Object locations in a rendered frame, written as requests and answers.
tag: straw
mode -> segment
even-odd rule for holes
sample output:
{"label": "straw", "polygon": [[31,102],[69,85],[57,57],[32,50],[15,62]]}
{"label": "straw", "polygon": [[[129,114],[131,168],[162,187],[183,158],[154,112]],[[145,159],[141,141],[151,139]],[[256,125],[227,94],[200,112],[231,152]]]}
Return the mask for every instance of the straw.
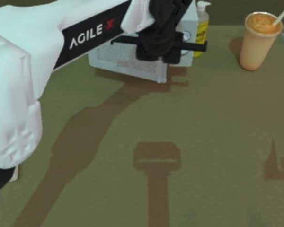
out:
{"label": "straw", "polygon": [[273,26],[276,26],[284,17],[284,10],[283,12],[280,14],[280,16],[278,16],[278,18],[274,21],[274,23],[272,24]]}

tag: yellow bottle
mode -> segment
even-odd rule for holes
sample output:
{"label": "yellow bottle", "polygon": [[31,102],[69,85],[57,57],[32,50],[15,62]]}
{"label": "yellow bottle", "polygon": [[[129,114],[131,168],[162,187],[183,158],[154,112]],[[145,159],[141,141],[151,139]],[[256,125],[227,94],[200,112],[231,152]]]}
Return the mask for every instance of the yellow bottle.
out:
{"label": "yellow bottle", "polygon": [[[198,31],[197,36],[195,39],[196,44],[204,44],[206,40],[206,33],[208,28],[208,22],[209,22],[209,15],[205,11],[206,6],[210,6],[211,3],[207,1],[198,1],[197,2],[197,14],[198,14]],[[202,52],[194,52],[194,57],[199,57],[202,54]]]}

